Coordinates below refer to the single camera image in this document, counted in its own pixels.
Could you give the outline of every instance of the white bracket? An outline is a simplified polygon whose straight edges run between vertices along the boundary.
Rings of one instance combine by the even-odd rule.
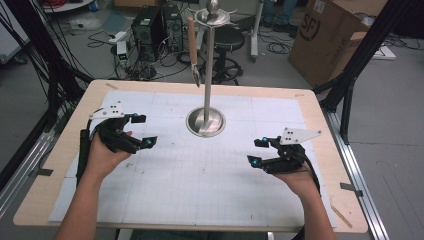
[[[305,130],[296,128],[285,128],[283,134],[281,134],[280,144],[290,145],[299,144],[309,139],[318,137],[321,135],[321,131],[316,130]]]
[[[124,109],[121,101],[111,104],[108,107],[101,108],[97,112],[90,114],[90,119],[106,119],[106,118],[121,118],[124,117]]]

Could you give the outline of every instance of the forearm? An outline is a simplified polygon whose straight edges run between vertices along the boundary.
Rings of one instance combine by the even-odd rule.
[[[301,197],[305,215],[305,240],[336,239],[318,191]]]
[[[94,239],[100,186],[101,180],[81,178],[55,239]]]

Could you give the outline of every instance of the hand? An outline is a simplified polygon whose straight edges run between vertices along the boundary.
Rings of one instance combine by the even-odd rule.
[[[314,180],[312,179],[309,166],[306,163],[298,172],[274,174],[274,176],[284,181],[300,199],[307,198],[311,194],[319,195]]]
[[[88,163],[84,175],[102,181],[119,163],[130,156],[131,153],[124,151],[118,151],[116,153],[110,151],[106,145],[101,142],[98,133],[96,133],[91,142]]]

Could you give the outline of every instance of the power strip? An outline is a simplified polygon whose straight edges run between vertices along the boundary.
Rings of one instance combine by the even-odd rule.
[[[127,32],[118,32],[117,34],[115,34],[115,38],[109,39],[109,42],[116,44],[118,41],[121,41],[121,39],[123,39],[125,36],[127,36]]]

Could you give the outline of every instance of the metal rod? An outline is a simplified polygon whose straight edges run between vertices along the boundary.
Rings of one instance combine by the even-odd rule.
[[[208,29],[208,49],[206,58],[206,79],[205,79],[205,104],[204,111],[204,124],[209,121],[209,109],[211,105],[211,86],[212,86],[212,64],[213,64],[213,45],[215,38],[215,28],[209,27]]]

